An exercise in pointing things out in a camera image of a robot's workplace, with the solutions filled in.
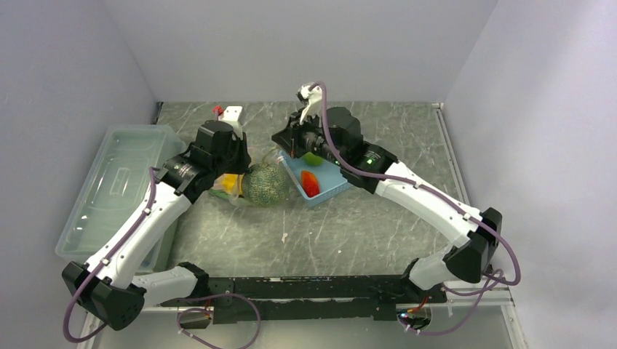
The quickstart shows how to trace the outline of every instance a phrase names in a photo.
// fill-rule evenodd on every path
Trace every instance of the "blue plastic tray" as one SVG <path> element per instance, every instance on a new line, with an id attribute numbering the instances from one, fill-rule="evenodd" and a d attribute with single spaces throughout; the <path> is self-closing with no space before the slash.
<path id="1" fill-rule="evenodd" d="M 303 159 L 290 158 L 284 151 L 281 151 L 280 155 L 283 157 L 282 163 L 294 182 L 295 187 L 300 194 L 302 194 L 304 201 L 309 207 L 321 204 L 334 195 L 342 193 L 353 186 L 341 175 L 338 166 L 330 162 L 324 161 L 321 165 L 314 167 L 307 165 Z M 306 195 L 300 184 L 300 174 L 302 171 L 311 172 L 319 181 L 320 193 L 312 198 Z"/>

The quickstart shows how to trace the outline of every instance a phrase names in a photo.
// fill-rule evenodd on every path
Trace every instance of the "table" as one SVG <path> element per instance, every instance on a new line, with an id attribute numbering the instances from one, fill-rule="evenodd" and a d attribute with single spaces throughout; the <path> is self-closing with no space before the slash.
<path id="1" fill-rule="evenodd" d="M 158 124 L 185 142 L 213 117 L 212 108 L 240 105 L 249 154 L 260 159 L 300 103 L 164 103 Z M 330 103 L 347 107 L 369 142 L 461 200 L 459 181 L 438 113 L 430 103 Z M 292 189 L 280 206 L 238 208 L 202 195 L 178 220 L 171 268 L 189 261 L 211 276 L 350 276 L 400 274 L 411 260 L 447 241 L 428 223 L 384 198 L 352 188 L 309 209 Z"/>

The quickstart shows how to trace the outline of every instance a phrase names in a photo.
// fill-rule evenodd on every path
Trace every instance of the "red object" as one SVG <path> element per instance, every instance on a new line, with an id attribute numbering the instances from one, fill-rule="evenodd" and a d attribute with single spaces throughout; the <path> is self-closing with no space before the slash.
<path id="1" fill-rule="evenodd" d="M 223 115 L 224 110 L 220 107 L 220 105 L 215 106 L 212 111 L 216 116 Z"/>
<path id="2" fill-rule="evenodd" d="M 312 198 L 313 196 L 319 194 L 319 182 L 314 174 L 309 171 L 302 171 L 300 174 L 300 181 L 306 196 Z"/>

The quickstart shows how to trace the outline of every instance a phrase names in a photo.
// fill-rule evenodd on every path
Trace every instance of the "green object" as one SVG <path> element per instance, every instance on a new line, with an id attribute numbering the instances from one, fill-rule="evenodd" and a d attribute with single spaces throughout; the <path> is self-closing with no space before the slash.
<path id="1" fill-rule="evenodd" d="M 317 155 L 315 155 L 313 153 L 306 153 L 306 154 L 304 154 L 302 159 L 309 166 L 319 166 L 319 165 L 323 164 L 323 162 L 324 162 L 324 159 L 322 159 L 320 156 L 317 156 Z"/>
<path id="2" fill-rule="evenodd" d="M 254 164 L 242 178 L 242 195 L 251 204 L 272 207 L 289 194 L 289 175 L 281 164 Z"/>

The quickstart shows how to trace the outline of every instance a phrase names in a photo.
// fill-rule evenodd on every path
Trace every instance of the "wall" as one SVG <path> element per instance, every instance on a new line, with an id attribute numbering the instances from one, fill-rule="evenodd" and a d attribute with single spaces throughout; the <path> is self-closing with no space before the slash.
<path id="1" fill-rule="evenodd" d="M 616 16 L 611 0 L 499 1 L 445 102 L 471 199 L 502 210 L 521 260 L 531 348 L 617 344 Z"/>
<path id="2" fill-rule="evenodd" d="M 105 0 L 158 100 L 443 101 L 497 0 Z"/>
<path id="3" fill-rule="evenodd" d="M 154 106 L 102 2 L 1 2 L 0 347 L 74 348 L 54 248 L 107 126 Z"/>

